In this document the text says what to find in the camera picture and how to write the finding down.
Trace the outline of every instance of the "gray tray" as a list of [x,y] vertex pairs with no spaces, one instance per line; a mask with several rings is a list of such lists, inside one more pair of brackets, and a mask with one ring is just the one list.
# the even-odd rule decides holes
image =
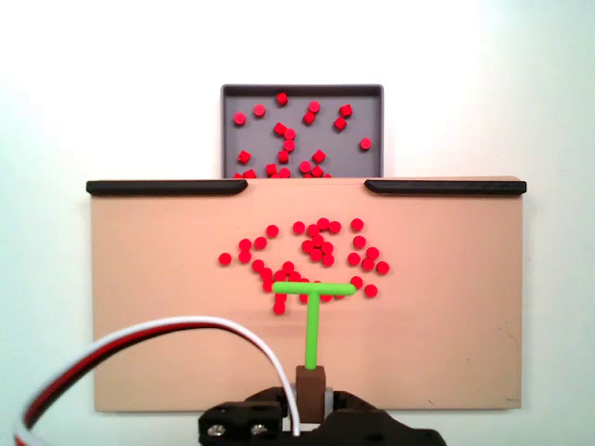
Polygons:
[[[275,95],[285,92],[289,103],[281,107]],[[315,166],[312,155],[322,150],[326,158],[320,164],[332,177],[382,177],[382,85],[224,85],[221,88],[223,177],[253,169],[258,177],[268,177],[267,164],[277,164],[277,169],[288,167],[291,177],[302,177],[299,163],[304,160]],[[302,122],[308,104],[318,100],[321,109],[311,125]],[[253,113],[256,104],[263,104],[267,111],[257,118]],[[353,115],[348,125],[338,132],[333,122],[338,109],[350,104]],[[233,116],[242,112],[246,116],[243,126],[236,126]],[[283,123],[296,130],[296,148],[290,153],[287,164],[279,164],[277,153],[283,149],[283,137],[272,129]],[[360,150],[362,138],[372,139],[372,148]],[[252,156],[248,164],[240,164],[238,155],[247,151]]]

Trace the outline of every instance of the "tan board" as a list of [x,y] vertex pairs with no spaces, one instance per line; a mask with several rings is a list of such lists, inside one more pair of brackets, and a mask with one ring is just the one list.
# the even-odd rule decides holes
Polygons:
[[[330,269],[301,254],[305,238],[291,231],[321,216],[343,225],[329,237]],[[347,266],[354,217],[390,264],[386,276]],[[359,274],[379,289],[374,299],[358,292],[322,305],[319,360],[329,386],[383,409],[520,407],[521,196],[383,196],[357,178],[255,179],[232,196],[94,196],[94,336],[169,316],[229,318],[263,337],[293,380],[305,306],[289,296],[285,315],[273,315],[273,295],[237,261],[238,242],[270,224],[281,233],[253,258],[273,270],[291,260],[310,280]],[[234,255],[227,268],[222,252]],[[95,402],[100,411],[195,411],[278,385],[252,346],[201,330],[101,364]]]

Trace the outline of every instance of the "white background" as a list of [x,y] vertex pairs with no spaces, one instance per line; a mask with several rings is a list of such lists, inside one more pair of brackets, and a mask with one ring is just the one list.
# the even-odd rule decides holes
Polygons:
[[[225,83],[380,83],[387,176],[526,180],[522,409],[395,416],[449,445],[595,442],[593,2],[196,0],[0,3],[1,444],[91,340],[85,182],[218,177]],[[192,445],[196,416],[94,413],[86,378],[36,431]]]

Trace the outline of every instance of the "green t-shaped stick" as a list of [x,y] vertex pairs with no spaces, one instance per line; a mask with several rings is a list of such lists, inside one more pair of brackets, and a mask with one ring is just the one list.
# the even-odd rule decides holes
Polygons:
[[308,315],[306,317],[306,370],[318,366],[318,325],[320,319],[320,295],[353,295],[357,291],[350,283],[318,282],[275,282],[275,293],[288,295],[308,295]]

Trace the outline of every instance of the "screw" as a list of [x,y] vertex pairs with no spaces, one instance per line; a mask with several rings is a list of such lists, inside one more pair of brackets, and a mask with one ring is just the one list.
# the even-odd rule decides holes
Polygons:
[[264,425],[253,425],[250,428],[250,433],[252,435],[259,435],[267,431],[267,427]]
[[225,427],[223,425],[213,425],[207,431],[209,437],[221,437],[225,434]]

